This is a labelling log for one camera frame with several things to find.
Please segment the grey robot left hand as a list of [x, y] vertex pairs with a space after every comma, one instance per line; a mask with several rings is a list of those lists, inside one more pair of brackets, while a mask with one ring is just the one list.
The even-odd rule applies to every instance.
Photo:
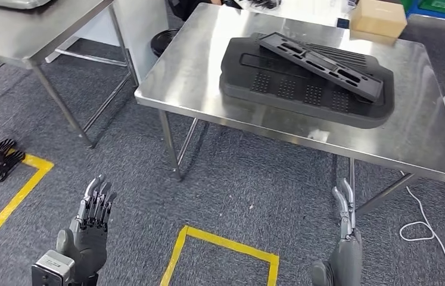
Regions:
[[108, 220], [117, 194], [104, 175], [87, 186], [70, 226], [58, 233], [56, 251], [74, 260], [71, 281], [85, 283], [107, 260]]

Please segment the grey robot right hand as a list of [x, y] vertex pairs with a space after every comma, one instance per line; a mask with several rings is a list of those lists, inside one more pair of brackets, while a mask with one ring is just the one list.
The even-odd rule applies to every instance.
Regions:
[[360, 285], [363, 248], [356, 228], [355, 196], [347, 179], [332, 189], [340, 214], [340, 239], [328, 260], [317, 260], [311, 268], [313, 285]]

